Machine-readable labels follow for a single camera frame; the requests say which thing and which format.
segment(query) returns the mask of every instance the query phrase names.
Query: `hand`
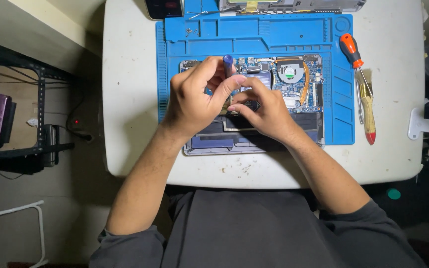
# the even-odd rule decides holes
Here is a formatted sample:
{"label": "hand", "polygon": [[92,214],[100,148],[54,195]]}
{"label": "hand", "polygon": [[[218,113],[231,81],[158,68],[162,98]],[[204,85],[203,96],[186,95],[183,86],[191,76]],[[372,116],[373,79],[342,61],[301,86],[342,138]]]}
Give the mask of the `hand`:
{"label": "hand", "polygon": [[[286,144],[297,134],[304,132],[291,118],[279,90],[268,90],[258,78],[248,78],[242,84],[251,87],[236,94],[228,111],[244,116],[259,133]],[[243,103],[257,101],[261,105],[255,112]]]}
{"label": "hand", "polygon": [[[243,75],[225,79],[222,57],[205,58],[201,64],[172,77],[168,111],[160,125],[185,143],[210,125],[231,92],[245,81]],[[206,87],[213,92],[211,96],[205,94]]]}

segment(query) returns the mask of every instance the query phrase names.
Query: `person's left hand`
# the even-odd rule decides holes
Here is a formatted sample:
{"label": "person's left hand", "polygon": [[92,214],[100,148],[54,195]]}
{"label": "person's left hand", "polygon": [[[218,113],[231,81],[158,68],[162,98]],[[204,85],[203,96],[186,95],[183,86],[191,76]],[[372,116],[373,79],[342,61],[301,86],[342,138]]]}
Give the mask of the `person's left hand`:
{"label": "person's left hand", "polygon": [[[201,64],[172,77],[168,111],[160,125],[188,141],[210,125],[231,92],[241,88],[246,80],[243,75],[225,79],[223,58],[205,58]],[[211,96],[205,94],[206,87],[213,92]]]}

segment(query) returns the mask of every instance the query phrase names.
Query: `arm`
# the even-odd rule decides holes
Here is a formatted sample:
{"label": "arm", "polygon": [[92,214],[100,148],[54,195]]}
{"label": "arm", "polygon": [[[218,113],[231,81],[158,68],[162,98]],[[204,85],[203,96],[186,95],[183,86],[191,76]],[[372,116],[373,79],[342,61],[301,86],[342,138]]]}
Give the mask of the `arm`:
{"label": "arm", "polygon": [[[127,235],[150,227],[178,152],[211,123],[229,94],[245,81],[242,75],[224,79],[221,57],[208,57],[173,76],[167,114],[117,193],[107,219],[109,232]],[[212,96],[204,93],[205,87]]]}
{"label": "arm", "polygon": [[[239,112],[261,134],[289,149],[317,199],[328,211],[351,213],[370,200],[357,181],[292,120],[280,91],[270,91],[258,79],[251,78],[243,86],[252,89],[236,94],[228,110]],[[243,105],[251,100],[262,103],[256,112]]]}

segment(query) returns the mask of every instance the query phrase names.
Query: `dark gray t-shirt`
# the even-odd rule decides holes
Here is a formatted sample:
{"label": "dark gray t-shirt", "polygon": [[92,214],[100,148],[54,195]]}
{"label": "dark gray t-shirt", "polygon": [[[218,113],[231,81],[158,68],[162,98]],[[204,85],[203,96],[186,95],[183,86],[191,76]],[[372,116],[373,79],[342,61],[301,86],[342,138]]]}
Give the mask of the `dark gray t-shirt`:
{"label": "dark gray t-shirt", "polygon": [[310,211],[296,192],[197,190],[176,206],[168,243],[155,226],[103,231],[92,268],[426,267],[372,200],[351,214]]}

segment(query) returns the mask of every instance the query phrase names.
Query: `red brush tip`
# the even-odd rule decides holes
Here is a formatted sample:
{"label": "red brush tip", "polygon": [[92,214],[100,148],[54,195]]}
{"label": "red brush tip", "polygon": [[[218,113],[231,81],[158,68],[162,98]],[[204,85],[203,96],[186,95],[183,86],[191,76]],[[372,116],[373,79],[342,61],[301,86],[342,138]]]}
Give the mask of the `red brush tip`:
{"label": "red brush tip", "polygon": [[373,143],[375,143],[375,132],[365,133],[365,136],[366,140],[368,140],[368,143],[370,143],[370,145],[373,145]]}

